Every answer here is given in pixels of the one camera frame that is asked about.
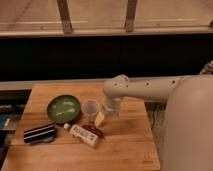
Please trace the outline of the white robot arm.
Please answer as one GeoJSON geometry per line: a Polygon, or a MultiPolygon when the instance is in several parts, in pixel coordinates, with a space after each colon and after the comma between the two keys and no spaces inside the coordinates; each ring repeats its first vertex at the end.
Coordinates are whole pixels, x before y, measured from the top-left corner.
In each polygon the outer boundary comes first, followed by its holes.
{"type": "Polygon", "coordinates": [[[161,171],[213,171],[213,60],[197,75],[136,82],[118,75],[104,82],[103,93],[108,116],[125,97],[166,104],[161,171]]]}

